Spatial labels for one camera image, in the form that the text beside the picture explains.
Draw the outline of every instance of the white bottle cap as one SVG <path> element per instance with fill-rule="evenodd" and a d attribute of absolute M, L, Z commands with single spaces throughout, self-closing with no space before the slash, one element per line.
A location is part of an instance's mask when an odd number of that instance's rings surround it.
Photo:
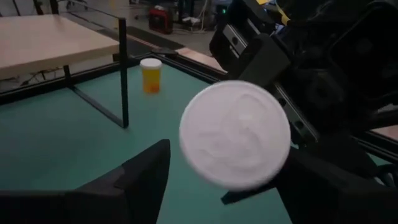
<path fill-rule="evenodd" d="M 156 58 L 145 58 L 139 62 L 139 65 L 143 69 L 156 70 L 162 67 L 162 62 Z"/>
<path fill-rule="evenodd" d="M 204 178 L 230 190 L 268 183 L 290 149 L 290 126 L 279 102 L 243 81 L 216 83 L 189 102 L 180 146 Z"/>

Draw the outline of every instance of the black metal rod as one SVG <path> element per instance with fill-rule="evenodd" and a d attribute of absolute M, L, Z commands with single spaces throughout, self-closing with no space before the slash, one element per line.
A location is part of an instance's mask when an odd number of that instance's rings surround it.
<path fill-rule="evenodd" d="M 70 86 L 72 83 L 71 83 L 71 78 L 70 78 L 69 65 L 64 65 L 63 66 L 63 72 L 65 73 L 65 80 L 67 82 L 67 85 Z"/>
<path fill-rule="evenodd" d="M 40 7 L 40 3 L 37 0 L 33 0 L 33 5 L 35 6 L 37 15 L 44 15 L 42 8 Z"/>
<path fill-rule="evenodd" d="M 19 9 L 18 9 L 18 5 L 17 5 L 17 3 L 15 2 L 15 0 L 12 0 L 12 3 L 14 4 L 15 10 L 17 11 L 18 16 L 21 16 L 21 14 L 20 14 L 20 12 L 19 12 Z"/>
<path fill-rule="evenodd" d="M 129 126 L 129 100 L 127 92 L 127 28 L 126 19 L 119 19 L 119 63 L 122 94 L 123 128 Z"/>
<path fill-rule="evenodd" d="M 92 107 L 97 109 L 99 112 L 101 112 L 107 118 L 109 118 L 111 121 L 115 122 L 117 125 L 124 128 L 123 121 L 121 119 L 119 119 L 115 114 L 110 112 L 110 110 L 106 109 L 104 106 L 99 104 L 96 100 L 92 99 L 86 93 L 83 93 L 81 90 L 79 90 L 75 86 L 71 86 L 71 87 L 69 87 L 69 89 L 71 89 L 73 92 L 75 92 L 78 96 L 80 96 L 81 99 L 85 100 L 88 104 L 90 104 Z"/>
<path fill-rule="evenodd" d="M 50 0 L 50 6 L 51 6 L 51 13 L 52 14 L 59 14 L 58 10 L 58 1 L 57 0 Z"/>

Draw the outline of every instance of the equipment in background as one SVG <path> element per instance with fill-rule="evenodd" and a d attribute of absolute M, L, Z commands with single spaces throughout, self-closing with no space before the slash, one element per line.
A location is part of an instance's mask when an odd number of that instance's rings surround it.
<path fill-rule="evenodd" d="M 228 192 L 224 204 L 275 187 L 294 224 L 398 223 L 398 143 L 371 131 L 398 124 L 397 109 L 379 112 L 398 104 L 397 5 L 232 2 L 210 51 L 229 79 L 278 99 L 300 149 L 273 181 Z"/>
<path fill-rule="evenodd" d="M 216 5 L 216 12 L 215 12 L 215 22 L 216 24 L 221 22 L 226 15 L 226 10 L 228 5 L 225 4 L 217 4 Z"/>
<path fill-rule="evenodd" d="M 172 8 L 155 6 L 150 9 L 149 28 L 163 34 L 171 34 L 173 32 Z"/>

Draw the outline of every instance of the black plastic part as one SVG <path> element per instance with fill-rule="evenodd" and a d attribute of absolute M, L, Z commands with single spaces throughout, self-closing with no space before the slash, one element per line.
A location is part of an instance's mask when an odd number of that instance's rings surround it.
<path fill-rule="evenodd" d="M 275 30 L 275 22 L 257 1 L 233 1 L 229 5 L 223 20 L 217 24 L 217 30 L 209 45 L 211 54 L 226 71 L 231 70 L 231 66 L 238 61 L 238 58 L 229 49 L 231 43 L 223 33 L 224 28 L 227 25 L 233 26 L 239 35 L 249 43 L 258 33 L 249 25 L 248 20 L 261 33 L 270 35 Z"/>
<path fill-rule="evenodd" d="M 228 72 L 228 77 L 268 86 L 289 65 L 290 60 L 272 38 L 267 34 L 259 34 L 243 50 L 237 63 Z"/>
<path fill-rule="evenodd" d="M 374 178 L 379 170 L 366 151 L 347 132 L 321 136 L 318 142 L 300 150 L 365 179 Z"/>
<path fill-rule="evenodd" d="M 72 191 L 0 191 L 1 223 L 156 223 L 169 177 L 163 139 Z"/>
<path fill-rule="evenodd" d="M 379 166 L 377 176 L 386 186 L 398 188 L 398 167 L 396 165 L 386 164 Z"/>
<path fill-rule="evenodd" d="M 272 184 L 260 189 L 269 190 L 273 185 L 294 224 L 398 221 L 397 189 L 354 175 L 304 150 L 292 148 Z M 228 192 L 222 201 L 233 203 L 259 193 Z"/>

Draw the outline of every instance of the table leg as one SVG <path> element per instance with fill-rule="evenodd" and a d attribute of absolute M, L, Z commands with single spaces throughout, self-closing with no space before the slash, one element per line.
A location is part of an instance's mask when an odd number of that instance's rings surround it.
<path fill-rule="evenodd" d="M 127 30 L 125 19 L 119 19 L 119 63 L 123 127 L 126 128 L 129 126 L 129 100 L 127 92 Z"/>
<path fill-rule="evenodd" d="M 69 65 L 64 65 L 63 66 L 63 72 L 65 73 L 65 81 L 67 82 L 67 86 L 71 87 L 72 82 L 71 82 L 71 78 L 70 78 Z"/>
<path fill-rule="evenodd" d="M 21 14 L 20 14 L 20 12 L 19 12 L 19 9 L 18 9 L 18 5 L 17 5 L 17 3 L 15 2 L 15 0 L 12 0 L 12 3 L 14 4 L 15 10 L 17 11 L 18 16 L 21 16 Z"/>

